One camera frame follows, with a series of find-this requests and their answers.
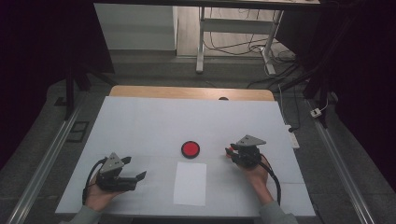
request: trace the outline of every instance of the metal frame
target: metal frame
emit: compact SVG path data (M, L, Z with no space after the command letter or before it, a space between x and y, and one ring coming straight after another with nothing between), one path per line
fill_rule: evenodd
M71 130L73 123L76 120L80 109L82 108L82 105L86 101L87 94L88 93L84 92L78 96L75 110L70 115L69 120L65 120L63 122L55 138L52 140L49 149L35 170L32 179L20 197L20 200L14 208L14 211L8 218L7 224L23 223L26 219L30 209L33 206L33 203L35 202L38 192L41 190L41 187L50 173L53 163L55 163L55 160L58 157L62 146L64 145L64 141L66 140L66 137L69 134L69 131Z
M320 4L251 0L94 0L94 3L123 4L123 5L152 5L152 6L179 6L179 7L229 7L229 8L254 8L270 10L301 10L321 11L329 8L352 8L364 0L349 0L336 5L332 2L319 0Z
M309 103L309 101L305 100L305 103L308 105L310 110L314 109L314 107ZM328 129L323 128L320 121L318 119L314 120L315 126L317 127L320 138L322 139L325 147L329 152L329 156L332 159L332 163L334 164L335 170L340 176L341 181L344 184L346 189L346 193L349 195L350 200L356 210L356 214L358 215L361 223L365 224L374 224L375 220L371 215L369 207L364 201L363 196L361 195L361 191L358 186L356 186L355 181L352 178L349 170L347 169L347 165L345 164L340 152L334 141L332 140L332 136Z
M274 75L275 69L269 55L275 38L277 27L283 11L276 11L273 21L241 21L225 19L205 19L205 8L201 7L200 32L197 53L196 73L204 72L204 32L235 33L235 34L258 34L268 35L265 48L261 48L262 57L269 75Z

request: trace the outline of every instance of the white table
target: white table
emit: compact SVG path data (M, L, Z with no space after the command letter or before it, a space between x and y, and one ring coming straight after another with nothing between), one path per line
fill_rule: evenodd
M169 94L172 88L148 88L148 94L155 90ZM78 211L89 171L114 151L120 158L132 157L120 176L144 171L147 175L135 191L117 197L106 213L132 217L258 217L260 203L254 191L224 150L245 134L267 142L259 149L280 181L282 209L296 216L314 216L277 102L115 96L105 99L56 213ZM201 147L199 156L192 160L180 152L189 140ZM205 206L174 204L180 161L206 164ZM276 198L271 178L268 188Z

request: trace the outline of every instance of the red button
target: red button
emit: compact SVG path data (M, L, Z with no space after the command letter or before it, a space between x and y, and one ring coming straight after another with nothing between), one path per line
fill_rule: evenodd
M188 141L181 146L181 154L187 159L194 159L198 156L200 148L198 143L193 141Z

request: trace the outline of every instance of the human hand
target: human hand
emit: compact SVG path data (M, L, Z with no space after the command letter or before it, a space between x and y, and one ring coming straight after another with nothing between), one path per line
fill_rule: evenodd
M268 167L270 166L268 161L264 157L262 157L262 163L264 163ZM263 184L264 186L266 186L268 179L268 172L260 165L257 165L256 167L253 168L245 168L240 165L238 165L238 167L242 170L242 172L244 173L245 177L247 178L248 182L251 185Z
M264 163L267 167L270 167L269 162L264 157L262 157L262 163ZM262 204L267 204L274 200L267 188L268 172L264 168L262 168L260 165L249 169L239 165L238 167L242 170L245 177L247 178L247 181L254 188Z
M88 186L88 193L87 193L87 200L85 205L92 210L97 212L103 211L111 202L111 200L119 194L122 194L125 191L119 192L109 192L104 191L97 186L96 183L96 176L90 181L90 185Z

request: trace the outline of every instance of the wooden edge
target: wooden edge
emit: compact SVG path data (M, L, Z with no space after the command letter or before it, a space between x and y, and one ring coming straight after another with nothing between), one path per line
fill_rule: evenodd
M218 100L226 97L236 101L274 101L268 90L240 90L186 87L115 86L109 96L173 99Z

